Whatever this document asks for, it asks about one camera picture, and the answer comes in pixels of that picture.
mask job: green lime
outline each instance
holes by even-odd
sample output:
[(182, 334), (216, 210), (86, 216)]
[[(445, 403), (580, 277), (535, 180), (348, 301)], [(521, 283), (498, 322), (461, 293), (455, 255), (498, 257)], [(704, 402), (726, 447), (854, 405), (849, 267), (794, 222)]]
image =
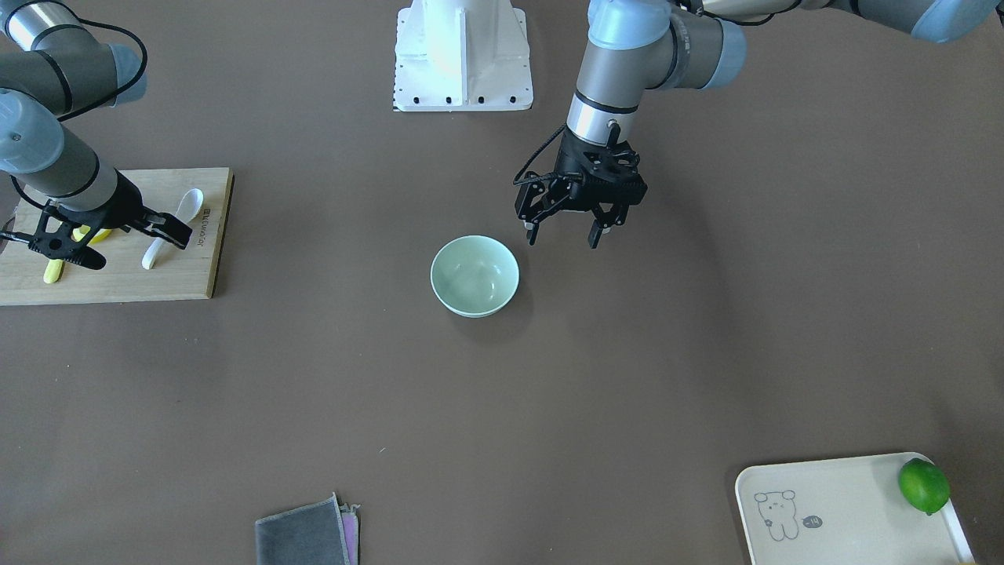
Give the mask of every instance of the green lime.
[(910, 506), (928, 516), (941, 510), (950, 494), (945, 474), (933, 464), (916, 458), (900, 470), (900, 492)]

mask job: cartoon bear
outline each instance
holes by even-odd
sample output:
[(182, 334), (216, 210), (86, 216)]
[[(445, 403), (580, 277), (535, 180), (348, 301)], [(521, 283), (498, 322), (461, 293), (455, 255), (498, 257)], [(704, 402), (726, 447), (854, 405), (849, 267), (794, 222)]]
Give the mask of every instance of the cartoon bear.
[(798, 537), (798, 523), (795, 522), (795, 492), (757, 493), (754, 497), (760, 518), (770, 530), (770, 537), (775, 542), (784, 538), (793, 540)]

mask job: blue joint cap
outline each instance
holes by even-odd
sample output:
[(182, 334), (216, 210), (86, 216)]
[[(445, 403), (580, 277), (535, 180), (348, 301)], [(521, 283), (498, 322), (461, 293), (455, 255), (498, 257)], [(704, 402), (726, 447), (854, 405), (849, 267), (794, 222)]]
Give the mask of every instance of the blue joint cap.
[(711, 80), (701, 87), (717, 88), (735, 80), (746, 63), (746, 34), (743, 28), (724, 20), (718, 20), (722, 24), (722, 54), (718, 57), (718, 66), (715, 73), (711, 75)]
[(38, 101), (0, 88), (0, 170), (27, 175), (49, 168), (66, 144), (62, 123)]
[(659, 41), (670, 29), (666, 0), (592, 0), (589, 41), (604, 49), (637, 49)]
[(911, 35), (918, 39), (947, 43), (969, 33), (994, 12), (1000, 0), (935, 0)]
[[(117, 43), (111, 43), (108, 45), (111, 47), (111, 56), (115, 59), (115, 75), (118, 82), (118, 87), (120, 88), (127, 82), (136, 76), (136, 72), (140, 70), (140, 57), (133, 52), (126, 45), (119, 45)], [(129, 103), (131, 101), (136, 101), (147, 93), (147, 73), (144, 72), (140, 80), (130, 86), (128, 90), (115, 96), (114, 102), (111, 104), (112, 107), (120, 103)]]

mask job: gray napkin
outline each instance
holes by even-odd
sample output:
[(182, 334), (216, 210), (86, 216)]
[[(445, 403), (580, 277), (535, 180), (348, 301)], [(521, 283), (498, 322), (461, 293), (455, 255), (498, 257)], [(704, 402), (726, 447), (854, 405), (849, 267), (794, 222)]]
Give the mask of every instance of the gray napkin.
[(348, 532), (345, 522), (355, 525), (357, 507), (339, 507), (336, 496), (296, 510), (255, 522), (258, 565), (355, 565), (357, 531)]

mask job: bowl rim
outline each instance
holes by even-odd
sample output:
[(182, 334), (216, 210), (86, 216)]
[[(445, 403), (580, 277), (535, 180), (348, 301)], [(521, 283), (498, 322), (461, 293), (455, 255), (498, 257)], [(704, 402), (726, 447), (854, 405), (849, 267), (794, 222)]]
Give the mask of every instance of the bowl rim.
[[(443, 254), (443, 251), (445, 251), (447, 247), (464, 239), (487, 240), (492, 244), (498, 245), (499, 247), (505, 250), (509, 258), (512, 259), (513, 265), (516, 267), (516, 286), (513, 288), (512, 294), (506, 297), (506, 300), (502, 301), (502, 304), (491, 310), (486, 310), (483, 312), (464, 312), (462, 310), (456, 309), (447, 304), (447, 302), (443, 300), (443, 297), (440, 296), (439, 290), (436, 289), (436, 281), (433, 278), (433, 273), (436, 271), (436, 261), (439, 260), (440, 255)], [(446, 243), (445, 245), (443, 245), (442, 247), (440, 247), (440, 250), (436, 252), (436, 256), (433, 257), (433, 262), (429, 266), (429, 285), (433, 288), (433, 294), (436, 295), (436, 298), (439, 300), (440, 304), (445, 306), (450, 312), (453, 312), (454, 314), (457, 314), (459, 316), (463, 316), (464, 318), (484, 318), (486, 316), (491, 316), (492, 314), (495, 314), (496, 312), (502, 310), (505, 307), (505, 305), (509, 304), (509, 301), (511, 301), (512, 298), (516, 296), (516, 291), (519, 289), (519, 261), (516, 260), (516, 255), (513, 254), (512, 249), (510, 249), (508, 246), (506, 246), (505, 243), (499, 241), (498, 239), (495, 239), (494, 237), (488, 235), (480, 235), (480, 234), (461, 235), (460, 237), (457, 237), (456, 239), (453, 239), (448, 243)]]

